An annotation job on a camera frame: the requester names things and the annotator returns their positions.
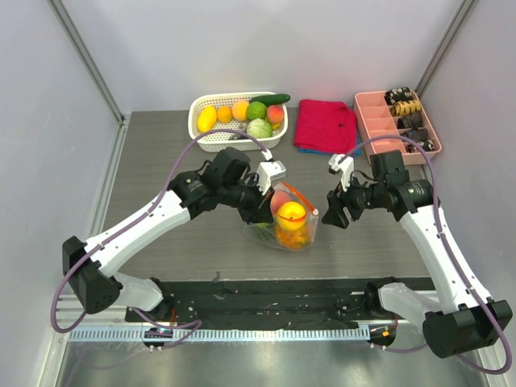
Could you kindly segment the clear zip top bag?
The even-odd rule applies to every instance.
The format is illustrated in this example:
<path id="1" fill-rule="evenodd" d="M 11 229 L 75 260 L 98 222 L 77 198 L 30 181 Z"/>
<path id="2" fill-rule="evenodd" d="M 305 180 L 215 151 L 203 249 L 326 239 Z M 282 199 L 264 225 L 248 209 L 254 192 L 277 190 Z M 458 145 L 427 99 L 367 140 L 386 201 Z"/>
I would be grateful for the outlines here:
<path id="1" fill-rule="evenodd" d="M 317 232 L 319 211 L 305 196 L 286 181 L 273 186 L 270 203 L 272 223 L 244 227 L 244 235 L 271 248 L 298 252 L 309 248 Z"/>

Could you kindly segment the yellow apple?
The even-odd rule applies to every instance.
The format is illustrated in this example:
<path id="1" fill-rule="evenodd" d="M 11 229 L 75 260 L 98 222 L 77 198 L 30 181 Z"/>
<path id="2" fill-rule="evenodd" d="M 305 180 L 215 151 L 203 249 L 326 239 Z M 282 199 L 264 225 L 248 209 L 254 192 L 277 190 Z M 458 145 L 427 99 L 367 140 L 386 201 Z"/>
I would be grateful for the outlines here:
<path id="1" fill-rule="evenodd" d="M 276 213 L 277 224 L 287 231 L 296 231 L 306 223 L 305 207 L 299 202 L 286 202 Z"/>

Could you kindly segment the green pear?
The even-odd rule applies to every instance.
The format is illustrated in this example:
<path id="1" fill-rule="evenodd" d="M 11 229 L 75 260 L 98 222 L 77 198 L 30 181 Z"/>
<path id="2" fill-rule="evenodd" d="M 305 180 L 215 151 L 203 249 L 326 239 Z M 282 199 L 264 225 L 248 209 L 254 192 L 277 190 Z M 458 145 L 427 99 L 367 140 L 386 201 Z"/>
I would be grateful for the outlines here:
<path id="1" fill-rule="evenodd" d="M 254 223 L 251 226 L 253 235 L 262 240 L 272 239 L 275 236 L 273 223 Z"/>

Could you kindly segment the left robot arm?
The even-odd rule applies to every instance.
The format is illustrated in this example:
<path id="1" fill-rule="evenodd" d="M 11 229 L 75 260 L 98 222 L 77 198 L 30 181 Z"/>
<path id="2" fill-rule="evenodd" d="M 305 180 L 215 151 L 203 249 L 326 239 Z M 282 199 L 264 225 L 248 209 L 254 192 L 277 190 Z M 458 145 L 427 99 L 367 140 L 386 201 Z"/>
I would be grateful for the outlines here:
<path id="1" fill-rule="evenodd" d="M 273 182 L 285 177 L 285 166 L 267 154 L 255 173 L 250 159 L 225 148 L 194 171 L 177 174 L 144 208 L 101 235 L 86 241 L 76 236 L 62 247 L 63 272 L 87 314 L 110 306 L 138 309 L 153 321 L 164 321 L 173 297 L 156 278 L 139 279 L 120 268 L 168 231 L 219 205 L 236 208 L 247 223 L 272 223 Z"/>

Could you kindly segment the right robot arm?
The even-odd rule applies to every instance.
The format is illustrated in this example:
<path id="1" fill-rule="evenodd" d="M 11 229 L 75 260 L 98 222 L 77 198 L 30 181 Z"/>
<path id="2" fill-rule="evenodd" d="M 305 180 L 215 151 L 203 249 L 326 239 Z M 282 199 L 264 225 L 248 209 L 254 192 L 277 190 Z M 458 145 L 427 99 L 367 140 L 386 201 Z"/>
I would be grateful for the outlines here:
<path id="1" fill-rule="evenodd" d="M 340 176 L 327 194 L 323 223 L 347 228 L 365 210 L 385 209 L 414 242 L 437 293 L 432 300 L 391 280 L 371 285 L 364 308 L 373 318 L 393 312 L 423 333 L 427 346 L 441 359 L 494 345 L 513 318 L 505 300 L 496 301 L 468 266 L 447 224 L 433 185 L 413 180 L 399 151 L 370 158 L 372 179 L 354 177 L 354 160 L 335 154 L 329 170 Z"/>

